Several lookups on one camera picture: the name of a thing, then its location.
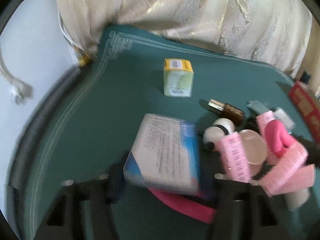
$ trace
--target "yellow box top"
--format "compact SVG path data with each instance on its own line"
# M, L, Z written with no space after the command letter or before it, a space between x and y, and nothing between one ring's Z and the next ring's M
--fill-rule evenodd
M164 60L164 70L184 70L193 73L190 61L180 58L166 58Z

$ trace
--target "white floor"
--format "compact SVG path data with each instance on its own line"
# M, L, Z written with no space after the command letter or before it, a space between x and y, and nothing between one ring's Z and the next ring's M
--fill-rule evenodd
M76 59L60 32L55 0L24 0L0 36L0 50L7 69L33 87L33 98L18 106L11 102L11 85L0 76L0 209L6 214L5 184L19 136Z

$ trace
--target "red box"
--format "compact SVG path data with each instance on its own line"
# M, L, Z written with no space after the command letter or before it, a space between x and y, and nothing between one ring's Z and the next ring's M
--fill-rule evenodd
M320 142L320 103L306 84L297 81L289 97L303 116L316 143Z

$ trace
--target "black band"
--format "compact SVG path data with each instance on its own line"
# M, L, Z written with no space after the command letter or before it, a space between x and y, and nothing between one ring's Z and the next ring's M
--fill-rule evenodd
M228 135L229 134L229 131L224 126L222 126L220 124L214 124L213 126L220 128L224 132L224 135Z

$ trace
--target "box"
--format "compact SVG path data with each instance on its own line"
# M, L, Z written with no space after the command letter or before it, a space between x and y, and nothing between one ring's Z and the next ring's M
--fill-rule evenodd
M195 195L198 147L193 123L146 114L124 166L124 178L137 186Z
M289 97L298 108L316 143L320 142L320 103L306 84L297 81Z
M164 60L164 95L191 97L193 69L190 61L177 58Z

